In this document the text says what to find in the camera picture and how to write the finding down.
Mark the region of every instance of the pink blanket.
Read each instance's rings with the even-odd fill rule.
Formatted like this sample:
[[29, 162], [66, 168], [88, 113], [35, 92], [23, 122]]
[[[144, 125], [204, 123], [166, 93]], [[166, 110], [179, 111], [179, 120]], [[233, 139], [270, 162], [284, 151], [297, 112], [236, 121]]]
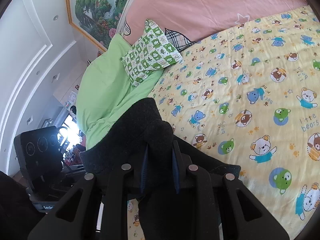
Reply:
[[181, 44], [182, 50], [184, 43], [303, 5], [306, 0], [133, 0], [124, 12], [122, 33], [133, 44], [142, 35], [145, 20], [152, 19]]

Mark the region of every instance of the white ceiling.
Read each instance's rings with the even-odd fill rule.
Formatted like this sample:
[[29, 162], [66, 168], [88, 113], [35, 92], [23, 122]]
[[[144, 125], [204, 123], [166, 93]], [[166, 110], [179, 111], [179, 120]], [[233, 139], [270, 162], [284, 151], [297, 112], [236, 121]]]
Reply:
[[13, 139], [38, 127], [63, 79], [52, 83], [53, 76], [85, 69], [98, 50], [69, 25], [65, 0], [13, 0], [0, 19], [0, 37], [0, 170], [14, 175]]

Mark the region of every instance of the painted pink flower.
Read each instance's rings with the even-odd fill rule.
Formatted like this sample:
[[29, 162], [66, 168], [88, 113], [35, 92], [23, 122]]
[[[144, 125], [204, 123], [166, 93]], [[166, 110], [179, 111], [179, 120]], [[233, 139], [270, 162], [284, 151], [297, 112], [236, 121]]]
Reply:
[[116, 29], [115, 28], [111, 28], [110, 30], [109, 30], [109, 36], [110, 36], [110, 38], [113, 38], [113, 36], [115, 36], [116, 35]]

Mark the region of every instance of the framed painting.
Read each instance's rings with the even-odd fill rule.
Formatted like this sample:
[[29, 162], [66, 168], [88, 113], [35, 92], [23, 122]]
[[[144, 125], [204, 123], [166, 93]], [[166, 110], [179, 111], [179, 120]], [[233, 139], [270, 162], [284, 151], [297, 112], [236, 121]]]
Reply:
[[69, 23], [107, 51], [128, 0], [66, 0]]

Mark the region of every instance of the star print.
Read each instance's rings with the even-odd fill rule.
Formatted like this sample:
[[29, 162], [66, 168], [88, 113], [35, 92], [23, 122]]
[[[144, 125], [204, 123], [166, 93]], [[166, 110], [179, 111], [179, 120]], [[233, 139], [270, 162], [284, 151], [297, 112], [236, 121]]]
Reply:
[[235, 24], [237, 24], [237, 25], [240, 24], [240, 16], [241, 16], [241, 19], [247, 18], [247, 20], [245, 22], [249, 22], [249, 19], [250, 19], [249, 15], [242, 16], [240, 13], [238, 13], [238, 20], [235, 22]]

